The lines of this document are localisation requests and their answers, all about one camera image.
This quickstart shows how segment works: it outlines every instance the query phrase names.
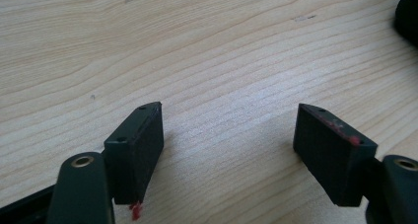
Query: wood grain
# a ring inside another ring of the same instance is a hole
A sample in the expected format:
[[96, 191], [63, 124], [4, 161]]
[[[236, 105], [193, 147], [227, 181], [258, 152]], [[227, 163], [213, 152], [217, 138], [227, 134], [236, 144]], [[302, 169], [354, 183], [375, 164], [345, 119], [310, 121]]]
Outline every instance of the wood grain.
[[[0, 0], [0, 206], [136, 107], [165, 149], [140, 223], [365, 223], [292, 149], [298, 103], [418, 159], [418, 51], [399, 0]], [[116, 222], [130, 223], [127, 207]]]

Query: black object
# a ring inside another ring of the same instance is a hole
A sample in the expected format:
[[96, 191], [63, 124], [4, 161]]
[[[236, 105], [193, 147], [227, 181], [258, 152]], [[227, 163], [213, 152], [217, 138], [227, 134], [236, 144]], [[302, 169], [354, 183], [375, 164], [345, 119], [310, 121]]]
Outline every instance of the black object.
[[418, 46], [418, 0], [400, 0], [395, 12], [396, 30]]
[[0, 223], [114, 223], [116, 204], [143, 202], [164, 147], [161, 103], [136, 109], [100, 153], [65, 161], [55, 186], [0, 209]]
[[294, 149], [333, 203], [369, 200], [368, 223], [418, 223], [418, 162], [375, 158], [378, 145], [324, 109], [299, 105]]

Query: light wooden surface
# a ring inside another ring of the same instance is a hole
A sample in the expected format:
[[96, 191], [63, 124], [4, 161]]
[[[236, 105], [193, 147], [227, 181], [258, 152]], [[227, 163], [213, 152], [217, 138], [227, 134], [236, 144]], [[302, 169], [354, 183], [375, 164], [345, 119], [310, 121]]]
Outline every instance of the light wooden surface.
[[[140, 223], [365, 223], [292, 149], [298, 103], [418, 159], [399, 0], [0, 0], [0, 206], [55, 183], [138, 106], [165, 149]], [[116, 207], [117, 223], [130, 223]]]

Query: red paint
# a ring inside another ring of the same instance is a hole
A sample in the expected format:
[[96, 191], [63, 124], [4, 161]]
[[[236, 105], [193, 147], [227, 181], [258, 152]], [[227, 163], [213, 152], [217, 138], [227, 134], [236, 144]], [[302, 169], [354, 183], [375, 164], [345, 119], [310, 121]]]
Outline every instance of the red paint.
[[141, 217], [142, 203], [139, 201], [133, 203], [129, 206], [129, 209], [132, 210], [132, 221], [137, 221]]
[[318, 115], [317, 116], [319, 118], [319, 120], [321, 120], [323, 123], [325, 123], [326, 125], [328, 125], [332, 130], [334, 130], [336, 133], [338, 133], [339, 135], [341, 135], [343, 138], [346, 138], [347, 135], [344, 134], [344, 132], [341, 130], [341, 128], [344, 127], [344, 125], [342, 125], [342, 123], [338, 123], [338, 120], [336, 121], [329, 121], [326, 118]]
[[362, 144], [362, 140], [357, 136], [350, 136], [348, 138], [348, 141], [350, 141], [350, 143], [355, 146], [359, 146], [360, 144]]

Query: screw hole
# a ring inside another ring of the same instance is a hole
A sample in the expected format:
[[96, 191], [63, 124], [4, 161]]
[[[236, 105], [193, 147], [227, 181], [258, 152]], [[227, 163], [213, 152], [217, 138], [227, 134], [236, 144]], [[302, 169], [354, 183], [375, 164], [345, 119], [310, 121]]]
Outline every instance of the screw hole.
[[118, 142], [126, 142], [127, 138], [126, 137], [118, 137], [116, 138], [116, 141]]
[[71, 163], [71, 166], [75, 168], [82, 168], [91, 164], [93, 161], [95, 161], [95, 159], [91, 156], [79, 157]]
[[394, 161], [396, 165], [398, 165], [399, 167], [409, 170], [409, 171], [413, 171], [413, 172], [418, 172], [418, 165], [415, 163], [412, 163], [408, 160], [404, 160], [404, 159], [397, 159]]

